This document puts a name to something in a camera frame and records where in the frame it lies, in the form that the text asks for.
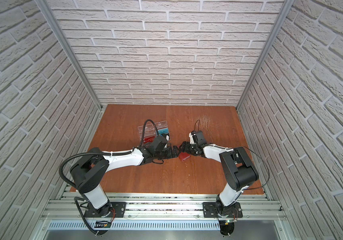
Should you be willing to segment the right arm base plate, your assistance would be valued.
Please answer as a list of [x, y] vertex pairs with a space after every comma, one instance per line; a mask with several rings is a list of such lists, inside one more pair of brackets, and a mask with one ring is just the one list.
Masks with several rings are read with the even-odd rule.
[[205, 218], [233, 218], [243, 217], [243, 212], [239, 202], [229, 206], [222, 206], [220, 202], [204, 202], [203, 213]]

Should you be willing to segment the clear acrylic card organizer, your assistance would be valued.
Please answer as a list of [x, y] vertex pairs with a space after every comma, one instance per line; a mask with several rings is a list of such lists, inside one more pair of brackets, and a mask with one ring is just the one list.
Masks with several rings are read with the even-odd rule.
[[150, 122], [147, 122], [145, 127], [143, 126], [137, 127], [139, 138], [142, 141], [142, 144], [143, 144], [144, 138], [151, 137], [151, 136], [157, 137], [159, 134], [156, 132], [156, 130], [161, 129], [161, 128], [166, 128], [166, 127], [168, 127], [167, 121], [155, 122], [154, 125]]

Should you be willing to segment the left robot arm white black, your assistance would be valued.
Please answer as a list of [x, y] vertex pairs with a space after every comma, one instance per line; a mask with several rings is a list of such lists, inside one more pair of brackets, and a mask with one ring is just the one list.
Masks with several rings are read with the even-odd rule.
[[109, 200], [100, 185], [105, 173], [129, 166], [162, 164], [164, 160], [178, 157], [179, 153], [177, 146], [168, 143], [166, 135], [159, 135], [152, 142], [129, 151], [104, 152], [93, 148], [74, 156], [79, 160], [70, 168], [70, 175], [74, 188], [95, 210], [106, 209], [109, 208]]

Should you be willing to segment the red leather card holder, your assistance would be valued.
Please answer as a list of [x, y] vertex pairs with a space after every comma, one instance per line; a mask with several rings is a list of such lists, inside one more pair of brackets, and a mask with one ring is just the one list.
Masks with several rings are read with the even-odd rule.
[[180, 153], [180, 154], [179, 154], [179, 159], [180, 159], [180, 161], [182, 161], [182, 162], [185, 162], [185, 161], [188, 160], [190, 157], [191, 157], [191, 155], [188, 154], [188, 153]]

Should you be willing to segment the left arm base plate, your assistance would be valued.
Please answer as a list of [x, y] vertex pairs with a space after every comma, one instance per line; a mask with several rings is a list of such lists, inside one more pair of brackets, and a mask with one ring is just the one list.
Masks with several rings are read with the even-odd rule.
[[87, 204], [84, 216], [86, 218], [122, 218], [126, 209], [126, 202], [109, 202], [100, 209], [95, 209], [91, 203]]

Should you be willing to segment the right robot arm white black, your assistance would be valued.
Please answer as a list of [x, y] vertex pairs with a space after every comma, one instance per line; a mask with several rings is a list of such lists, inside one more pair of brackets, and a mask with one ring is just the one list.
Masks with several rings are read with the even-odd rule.
[[259, 173], [245, 147], [226, 148], [209, 144], [202, 131], [192, 131], [189, 138], [179, 147], [182, 153], [215, 160], [223, 167], [227, 184], [217, 197], [221, 207], [233, 205], [259, 179]]

